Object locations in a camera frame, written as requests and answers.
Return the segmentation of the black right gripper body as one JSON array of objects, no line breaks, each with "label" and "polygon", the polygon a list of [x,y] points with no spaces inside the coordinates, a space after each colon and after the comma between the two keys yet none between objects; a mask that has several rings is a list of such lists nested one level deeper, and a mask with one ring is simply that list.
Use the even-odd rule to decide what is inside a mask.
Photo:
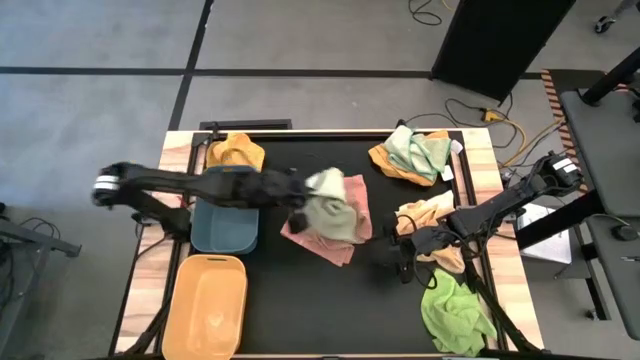
[{"label": "black right gripper body", "polygon": [[450,245],[453,233],[442,226],[427,226],[414,231],[410,240],[417,254],[430,255]]}]

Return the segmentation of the black desk beam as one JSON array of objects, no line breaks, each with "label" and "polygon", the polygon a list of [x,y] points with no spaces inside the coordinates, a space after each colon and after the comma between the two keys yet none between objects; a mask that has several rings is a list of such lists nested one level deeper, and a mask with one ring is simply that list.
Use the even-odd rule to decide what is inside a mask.
[{"label": "black desk beam", "polygon": [[590,106],[596,106],[602,98],[612,92],[624,80],[633,77],[640,69],[640,46],[607,72],[589,89],[580,93],[581,100]]}]

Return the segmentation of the sage green towel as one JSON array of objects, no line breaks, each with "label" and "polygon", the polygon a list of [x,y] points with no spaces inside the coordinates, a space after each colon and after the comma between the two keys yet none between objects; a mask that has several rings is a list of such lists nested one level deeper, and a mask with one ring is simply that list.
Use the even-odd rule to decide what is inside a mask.
[{"label": "sage green towel", "polygon": [[302,208],[308,225],[320,236],[353,244],[356,240],[357,212],[347,203],[344,174],[335,167],[315,173],[305,180],[309,197]]}]

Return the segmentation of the white paper sheet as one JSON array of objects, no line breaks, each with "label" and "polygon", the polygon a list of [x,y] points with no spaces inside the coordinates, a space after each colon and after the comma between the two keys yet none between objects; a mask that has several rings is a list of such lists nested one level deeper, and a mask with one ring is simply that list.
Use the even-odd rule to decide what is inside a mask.
[{"label": "white paper sheet", "polygon": [[[554,212],[553,208],[536,204],[527,204],[523,207],[524,213],[516,219],[516,229],[521,230],[529,224]],[[553,261],[557,263],[570,264],[572,262],[571,245],[569,231],[564,230],[535,245],[524,248],[519,246],[520,254],[523,256]]]}]

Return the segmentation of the black computer mouse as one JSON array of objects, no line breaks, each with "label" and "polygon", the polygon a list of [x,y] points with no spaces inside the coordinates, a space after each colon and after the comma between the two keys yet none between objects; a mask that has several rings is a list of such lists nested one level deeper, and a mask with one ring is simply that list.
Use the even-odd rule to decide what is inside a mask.
[{"label": "black computer mouse", "polygon": [[640,232],[631,225],[617,225],[612,228],[611,233],[620,241],[630,242],[640,239]]}]

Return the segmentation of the yellow towel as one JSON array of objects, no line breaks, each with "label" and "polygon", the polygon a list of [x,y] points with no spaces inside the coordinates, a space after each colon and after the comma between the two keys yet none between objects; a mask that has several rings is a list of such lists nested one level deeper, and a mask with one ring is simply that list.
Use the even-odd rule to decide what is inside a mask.
[{"label": "yellow towel", "polygon": [[265,160],[265,150],[241,132],[232,132],[224,141],[214,141],[207,149],[207,168],[217,166],[250,166],[261,172]]}]

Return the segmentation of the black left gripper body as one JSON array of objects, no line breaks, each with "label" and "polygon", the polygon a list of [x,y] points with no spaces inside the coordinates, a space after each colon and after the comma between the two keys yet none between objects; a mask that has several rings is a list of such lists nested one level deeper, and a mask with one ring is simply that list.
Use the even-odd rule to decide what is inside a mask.
[{"label": "black left gripper body", "polygon": [[247,208],[300,208],[309,197],[305,180],[292,170],[241,173],[233,182],[233,199]]}]

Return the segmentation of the tan wooden object at edge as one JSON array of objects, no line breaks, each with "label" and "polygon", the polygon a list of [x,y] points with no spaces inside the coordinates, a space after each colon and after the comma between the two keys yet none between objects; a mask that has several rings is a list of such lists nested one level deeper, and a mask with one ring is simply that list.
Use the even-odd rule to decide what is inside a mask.
[{"label": "tan wooden object at edge", "polygon": [[162,341],[166,360],[230,360],[242,336],[248,280],[226,255],[193,255],[180,265]]}]

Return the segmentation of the black room partition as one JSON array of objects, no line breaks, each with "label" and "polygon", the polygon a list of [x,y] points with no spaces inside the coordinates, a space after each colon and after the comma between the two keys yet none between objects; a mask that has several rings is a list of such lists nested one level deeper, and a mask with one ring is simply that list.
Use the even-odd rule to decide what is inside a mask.
[{"label": "black room partition", "polygon": [[504,101],[576,0],[460,0],[432,78]]}]

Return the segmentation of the peach towel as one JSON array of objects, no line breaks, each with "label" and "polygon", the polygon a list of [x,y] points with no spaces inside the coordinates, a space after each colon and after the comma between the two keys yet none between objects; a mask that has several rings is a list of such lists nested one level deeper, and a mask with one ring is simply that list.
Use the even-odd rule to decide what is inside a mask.
[{"label": "peach towel", "polygon": [[[418,200],[401,205],[395,212],[398,223],[395,227],[399,235],[410,234],[426,226],[435,226],[437,220],[454,211],[454,194],[451,190],[428,200]],[[465,264],[459,247],[448,245],[444,249],[434,250],[429,255],[419,255],[419,262],[436,262],[440,267],[453,274],[462,274]]]}]

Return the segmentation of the lime green towel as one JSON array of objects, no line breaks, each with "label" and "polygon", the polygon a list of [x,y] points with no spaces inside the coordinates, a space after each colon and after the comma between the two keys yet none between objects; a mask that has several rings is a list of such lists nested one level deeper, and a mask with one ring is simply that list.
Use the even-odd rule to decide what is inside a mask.
[{"label": "lime green towel", "polygon": [[420,311],[440,352],[475,357],[485,348],[486,338],[497,339],[496,328],[478,295],[444,270],[435,270],[423,294]]}]

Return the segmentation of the pink towel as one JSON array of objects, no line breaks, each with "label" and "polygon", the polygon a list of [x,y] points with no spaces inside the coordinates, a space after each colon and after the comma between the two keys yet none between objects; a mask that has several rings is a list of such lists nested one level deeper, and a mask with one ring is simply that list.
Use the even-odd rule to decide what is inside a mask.
[{"label": "pink towel", "polygon": [[367,188],[363,176],[344,176],[344,178],[347,203],[356,210],[358,216],[355,233],[356,240],[353,244],[324,238],[318,235],[310,226],[302,233],[292,234],[289,232],[288,220],[280,231],[280,234],[285,238],[338,267],[349,264],[354,255],[355,246],[366,243],[373,235]]}]

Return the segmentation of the black table mat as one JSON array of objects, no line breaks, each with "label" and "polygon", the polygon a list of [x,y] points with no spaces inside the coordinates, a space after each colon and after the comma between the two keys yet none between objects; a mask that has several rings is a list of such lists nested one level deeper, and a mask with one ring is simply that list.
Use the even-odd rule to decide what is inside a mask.
[{"label": "black table mat", "polygon": [[256,248],[241,256],[248,276],[241,355],[433,354],[420,312],[423,287],[404,284],[376,261],[386,251],[385,220],[401,205],[454,189],[439,180],[421,187],[381,173],[368,155],[383,133],[278,133],[251,136],[268,168],[310,176],[336,167],[361,175],[376,237],[338,267],[281,236],[288,212],[263,209]]}]

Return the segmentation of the orange towel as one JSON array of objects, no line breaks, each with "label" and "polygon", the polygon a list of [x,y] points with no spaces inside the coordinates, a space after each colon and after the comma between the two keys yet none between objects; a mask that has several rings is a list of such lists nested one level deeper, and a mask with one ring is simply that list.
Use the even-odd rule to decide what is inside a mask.
[{"label": "orange towel", "polygon": [[[436,137],[443,137],[445,134],[448,135],[447,131],[437,131],[437,132],[434,132],[434,133],[435,133]],[[404,180],[410,181],[410,182],[412,182],[414,184],[417,184],[417,185],[420,185],[420,186],[423,186],[423,187],[430,187],[437,181],[437,178],[439,176],[435,180],[430,181],[430,180],[426,180],[424,178],[421,178],[418,175],[410,174],[410,173],[408,173],[406,171],[403,171],[403,170],[400,170],[400,169],[394,167],[387,160],[387,151],[383,147],[383,143],[378,144],[378,145],[374,146],[373,148],[369,149],[368,150],[368,154],[369,154],[369,157],[372,160],[372,162],[380,168],[380,170],[382,171],[382,173],[384,175],[386,175],[388,177],[391,177],[391,178],[404,179]]]}]

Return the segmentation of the blue-grey plastic basket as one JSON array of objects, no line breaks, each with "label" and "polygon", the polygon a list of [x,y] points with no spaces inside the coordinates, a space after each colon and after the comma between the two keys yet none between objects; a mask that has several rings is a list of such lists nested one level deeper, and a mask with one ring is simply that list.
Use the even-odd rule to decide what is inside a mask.
[{"label": "blue-grey plastic basket", "polygon": [[251,252],[257,243],[259,210],[224,207],[230,199],[235,175],[255,172],[247,165],[211,167],[191,183],[196,196],[192,216],[191,244],[201,253],[241,255]]}]

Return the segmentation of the mint green towel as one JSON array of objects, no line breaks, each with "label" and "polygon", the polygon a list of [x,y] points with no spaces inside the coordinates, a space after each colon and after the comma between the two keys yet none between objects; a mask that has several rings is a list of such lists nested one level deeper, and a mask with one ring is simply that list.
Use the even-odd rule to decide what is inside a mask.
[{"label": "mint green towel", "polygon": [[451,139],[445,134],[430,137],[400,125],[385,140],[387,160],[396,168],[433,181],[445,172],[451,152]]}]

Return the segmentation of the grey desk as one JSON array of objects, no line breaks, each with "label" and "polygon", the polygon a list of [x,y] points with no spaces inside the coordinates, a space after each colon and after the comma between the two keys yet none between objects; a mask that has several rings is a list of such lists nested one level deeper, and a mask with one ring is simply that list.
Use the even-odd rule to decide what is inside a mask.
[{"label": "grey desk", "polygon": [[590,189],[602,209],[585,219],[629,337],[640,341],[640,238],[624,241],[613,229],[627,222],[640,232],[640,123],[634,98],[606,95],[596,106],[576,91],[560,95]]}]

